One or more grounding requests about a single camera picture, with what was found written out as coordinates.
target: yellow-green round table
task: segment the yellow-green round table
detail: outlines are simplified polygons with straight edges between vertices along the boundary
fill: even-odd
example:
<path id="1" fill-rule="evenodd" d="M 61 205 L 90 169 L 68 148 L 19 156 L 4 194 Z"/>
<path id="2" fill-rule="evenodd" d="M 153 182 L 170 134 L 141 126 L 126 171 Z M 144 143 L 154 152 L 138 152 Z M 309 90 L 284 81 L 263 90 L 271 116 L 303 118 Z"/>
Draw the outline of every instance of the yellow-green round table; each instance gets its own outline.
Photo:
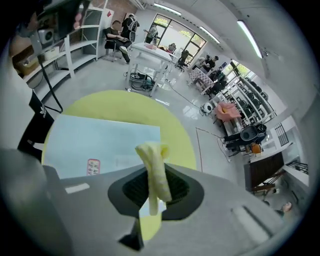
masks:
<path id="1" fill-rule="evenodd" d="M 64 115 L 111 120 L 160 127 L 161 142 L 169 147 L 166 163 L 196 170 L 196 158 L 190 138 L 179 120 L 155 100 L 135 92 L 106 90 L 85 96 L 64 112 Z M 42 162 L 48 133 L 42 154 Z M 161 226 L 161 214 L 140 220 L 143 240 L 151 239 Z"/>

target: paper sheet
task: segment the paper sheet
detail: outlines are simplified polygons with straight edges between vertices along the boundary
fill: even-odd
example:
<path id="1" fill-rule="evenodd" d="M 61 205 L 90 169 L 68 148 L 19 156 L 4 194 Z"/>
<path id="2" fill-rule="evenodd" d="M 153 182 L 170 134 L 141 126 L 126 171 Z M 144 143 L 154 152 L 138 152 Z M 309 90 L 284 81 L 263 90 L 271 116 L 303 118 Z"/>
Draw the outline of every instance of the paper sheet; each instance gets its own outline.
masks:
<path id="1" fill-rule="evenodd" d="M 161 142 L 160 127 L 61 114 L 54 122 L 44 165 L 60 179 L 114 172 L 143 162 L 135 151 Z"/>

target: orange object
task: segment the orange object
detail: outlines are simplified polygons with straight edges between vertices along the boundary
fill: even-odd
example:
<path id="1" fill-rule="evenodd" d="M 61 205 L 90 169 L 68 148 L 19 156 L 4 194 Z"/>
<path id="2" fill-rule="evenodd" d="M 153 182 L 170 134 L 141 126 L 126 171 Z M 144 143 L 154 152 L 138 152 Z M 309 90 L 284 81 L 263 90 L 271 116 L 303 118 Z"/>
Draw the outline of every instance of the orange object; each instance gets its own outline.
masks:
<path id="1" fill-rule="evenodd" d="M 259 154 L 259 153 L 261 153 L 261 146 L 259 144 L 253 143 L 251 145 L 251 151 L 253 154 Z"/>

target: glossy floor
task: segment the glossy floor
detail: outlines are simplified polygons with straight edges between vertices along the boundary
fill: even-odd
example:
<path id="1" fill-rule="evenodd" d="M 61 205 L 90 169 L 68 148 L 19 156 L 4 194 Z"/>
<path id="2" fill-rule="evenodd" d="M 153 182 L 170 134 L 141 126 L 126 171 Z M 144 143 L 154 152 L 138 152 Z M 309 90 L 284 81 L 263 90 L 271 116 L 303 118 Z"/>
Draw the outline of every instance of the glossy floor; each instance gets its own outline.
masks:
<path id="1" fill-rule="evenodd" d="M 147 67 L 138 67 L 139 71 L 152 74 Z M 75 78 L 66 78 L 55 87 L 55 94 L 61 105 L 67 108 L 74 101 L 92 93 L 105 90 L 125 90 L 125 72 L 128 65 L 120 59 L 116 62 L 99 59 L 82 66 L 75 73 Z M 245 186 L 242 156 L 231 157 L 228 162 L 228 152 L 223 150 L 220 139 L 225 136 L 220 122 L 215 124 L 208 116 L 202 116 L 199 107 L 208 101 L 208 96 L 200 95 L 194 86 L 188 86 L 190 79 L 187 72 L 168 67 L 168 72 L 155 91 L 154 98 L 168 108 L 181 122 L 188 132 L 196 156 L 197 170 L 216 175 L 241 187 Z M 52 96 L 48 95 L 45 104 L 57 108 Z M 57 113 L 49 111 L 53 118 Z"/>

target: yellow cloth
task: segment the yellow cloth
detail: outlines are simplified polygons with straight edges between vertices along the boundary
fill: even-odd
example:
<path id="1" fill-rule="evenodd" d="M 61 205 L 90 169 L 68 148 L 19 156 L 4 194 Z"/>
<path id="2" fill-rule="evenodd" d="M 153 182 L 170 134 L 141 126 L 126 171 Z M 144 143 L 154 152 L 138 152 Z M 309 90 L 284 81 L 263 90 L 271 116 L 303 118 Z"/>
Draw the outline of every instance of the yellow cloth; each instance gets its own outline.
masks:
<path id="1" fill-rule="evenodd" d="M 168 185 L 164 159 L 169 156 L 168 146 L 147 142 L 135 148 L 148 173 L 149 211 L 151 216 L 158 214 L 158 198 L 164 202 L 172 200 Z"/>

